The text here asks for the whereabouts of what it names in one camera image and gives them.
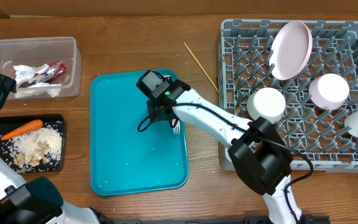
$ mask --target crumpled paper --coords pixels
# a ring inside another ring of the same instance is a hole
[[[13,69],[15,72],[16,86],[20,86],[22,83],[29,81],[36,73],[43,73],[49,68],[49,65],[45,64],[41,67],[30,67],[26,65],[15,65]]]
[[[46,86],[61,86],[62,84],[49,84],[49,83],[37,83],[35,85],[29,86],[26,89],[29,88],[35,88],[35,87],[46,87]],[[17,93],[15,93],[16,98],[21,97],[28,97],[28,96],[38,96],[39,94],[47,92],[51,97],[58,96],[61,88],[53,88],[48,90],[18,90]]]
[[[13,69],[16,71],[16,86],[20,86],[22,83],[29,81],[34,77],[36,73],[43,73],[48,69],[49,65],[45,64],[41,67],[30,67],[26,65],[16,65],[13,66]],[[15,93],[15,98],[22,98],[28,96],[37,96],[42,93],[47,92],[51,97],[58,96],[62,89],[52,88],[48,90],[27,90],[29,88],[35,87],[47,87],[47,86],[61,86],[62,84],[49,84],[49,83],[36,83],[35,85],[29,86],[27,88],[18,88],[17,93]]]

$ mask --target robotic arm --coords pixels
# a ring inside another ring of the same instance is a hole
[[[16,81],[0,74],[0,109]],[[45,177],[26,183],[0,158],[0,223],[4,224],[111,224],[92,208],[64,202]]]
[[[311,219],[306,218],[297,207],[291,187],[287,188],[288,203],[283,191],[291,181],[291,152],[277,144],[264,142],[259,143],[254,152],[250,149],[250,145],[260,142],[261,137],[285,146],[269,121],[259,118],[252,122],[234,116],[203,99],[186,83],[180,80],[172,82],[155,71],[148,70],[136,85],[149,98],[147,118],[150,123],[147,126],[176,118],[197,126],[229,148],[227,153],[238,176],[249,188],[263,196],[272,223],[310,222]],[[146,128],[140,129],[141,126],[142,123],[138,130],[144,131]]]

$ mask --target teal tray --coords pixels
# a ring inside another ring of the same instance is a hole
[[[185,127],[174,134],[168,121],[143,133],[147,97],[136,87],[146,71],[101,75],[91,84],[91,187],[100,196],[181,187],[188,179]],[[171,70],[162,75],[178,76]]]

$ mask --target fork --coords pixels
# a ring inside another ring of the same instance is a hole
[[[172,119],[172,126],[175,124],[176,121],[176,119]],[[178,121],[177,125],[175,125],[175,127],[173,127],[172,129],[174,134],[180,134],[180,121]]]

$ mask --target wooden surface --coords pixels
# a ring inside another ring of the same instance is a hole
[[[10,16],[146,16],[276,12],[358,12],[354,0],[0,0]]]
[[[207,100],[218,94],[188,54],[197,56],[213,80],[216,41],[228,18],[358,20],[352,14],[246,14],[189,17],[81,17],[0,19],[0,39],[72,36],[83,57],[81,92],[76,98],[8,101],[3,116],[61,113],[67,122],[65,166],[45,174],[67,202],[92,206],[109,218],[143,220],[185,218],[242,218],[267,215],[261,196],[253,193],[234,172],[218,164],[218,143],[186,125],[190,178],[180,189],[118,197],[99,197],[90,187],[90,85],[99,74],[169,68]],[[304,174],[294,171],[293,177]],[[32,180],[40,174],[24,175]],[[298,206],[306,214],[329,215],[332,223],[358,223],[358,174],[326,174],[293,186]]]

